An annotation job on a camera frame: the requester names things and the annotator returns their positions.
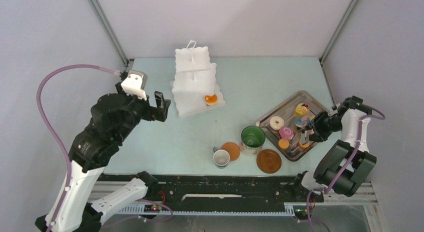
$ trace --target pink donut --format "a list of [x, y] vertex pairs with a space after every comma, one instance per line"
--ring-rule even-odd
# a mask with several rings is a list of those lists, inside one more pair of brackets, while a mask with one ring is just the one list
[[287, 126], [281, 127], [278, 133], [279, 133], [279, 136], [281, 136], [281, 139], [286, 141], [291, 140], [293, 136], [295, 136], [295, 134], [293, 133], [293, 130]]

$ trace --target green cup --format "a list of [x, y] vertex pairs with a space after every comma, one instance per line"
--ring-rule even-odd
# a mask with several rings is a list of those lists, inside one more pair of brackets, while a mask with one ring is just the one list
[[241, 132], [240, 150], [246, 156], [256, 156], [265, 143], [265, 133], [257, 126], [247, 126]]

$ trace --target white donut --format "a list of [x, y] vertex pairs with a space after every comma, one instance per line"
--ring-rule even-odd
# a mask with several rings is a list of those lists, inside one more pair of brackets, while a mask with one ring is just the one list
[[284, 119], [280, 116], [273, 116], [269, 120], [269, 126], [271, 126], [272, 129], [278, 131], [279, 129], [281, 129], [281, 127], [284, 126]]

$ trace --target orange disc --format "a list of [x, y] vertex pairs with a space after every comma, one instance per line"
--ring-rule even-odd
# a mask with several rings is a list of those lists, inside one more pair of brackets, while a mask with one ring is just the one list
[[267, 174], [273, 174], [281, 168], [281, 157], [272, 149], [262, 150], [256, 157], [259, 169]]
[[306, 149], [306, 148], [308, 148], [310, 145], [311, 145], [311, 144], [310, 144], [309, 142], [307, 142], [307, 143], [305, 143], [305, 144], [302, 144], [302, 142], [299, 140], [299, 146], [300, 146], [302, 149]]
[[287, 148], [289, 148], [289, 146], [290, 146], [290, 143], [288, 140], [280, 139], [278, 141], [278, 147], [280, 147], [283, 150], [286, 150]]
[[218, 101], [218, 96], [216, 94], [214, 94], [214, 95], [206, 95], [204, 97], [204, 102], [208, 106], [213, 106], [217, 101]]
[[221, 150], [225, 150], [229, 154], [229, 161], [235, 161], [240, 156], [240, 147], [233, 142], [227, 142], [222, 145]]

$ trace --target wooden coaster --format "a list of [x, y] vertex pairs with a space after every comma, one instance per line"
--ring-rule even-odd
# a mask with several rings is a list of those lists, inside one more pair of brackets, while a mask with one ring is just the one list
[[221, 150], [225, 150], [229, 154], [229, 161], [235, 161], [240, 157], [240, 147], [233, 142], [227, 142], [222, 145]]
[[267, 174], [274, 174], [281, 168], [281, 157], [272, 149], [262, 150], [256, 157], [259, 169]]

